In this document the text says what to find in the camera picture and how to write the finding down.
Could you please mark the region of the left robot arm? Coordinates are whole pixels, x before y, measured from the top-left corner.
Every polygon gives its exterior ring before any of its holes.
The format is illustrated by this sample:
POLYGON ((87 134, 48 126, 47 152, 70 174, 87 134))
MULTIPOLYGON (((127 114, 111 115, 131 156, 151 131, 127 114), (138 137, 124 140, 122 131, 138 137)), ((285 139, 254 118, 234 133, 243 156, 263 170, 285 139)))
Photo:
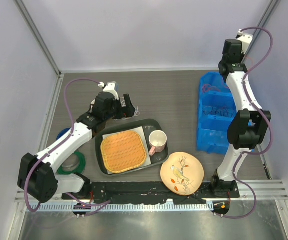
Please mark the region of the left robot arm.
POLYGON ((131 118, 135 108, 128 94, 122 105, 117 92, 104 90, 92 101, 90 109, 79 116, 72 127, 53 144, 36 154, 26 153, 20 161, 17 186, 24 191, 24 199, 33 197, 43 204, 57 194, 74 194, 86 199, 90 181, 80 173, 57 174, 62 163, 79 147, 89 142, 105 128, 111 119, 131 118))

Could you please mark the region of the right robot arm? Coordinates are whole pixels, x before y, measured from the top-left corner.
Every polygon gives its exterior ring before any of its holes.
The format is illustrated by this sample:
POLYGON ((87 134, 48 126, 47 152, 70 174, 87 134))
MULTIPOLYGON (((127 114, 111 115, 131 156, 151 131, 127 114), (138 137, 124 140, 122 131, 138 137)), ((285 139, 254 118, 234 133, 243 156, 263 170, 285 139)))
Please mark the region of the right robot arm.
POLYGON ((211 179, 210 193, 222 197, 235 190, 236 176, 246 156, 260 145, 271 119, 255 99, 247 77, 247 67, 242 60, 252 42, 252 36, 243 33, 227 39, 218 64, 219 73, 232 93, 236 115, 227 131, 229 147, 222 164, 211 179))

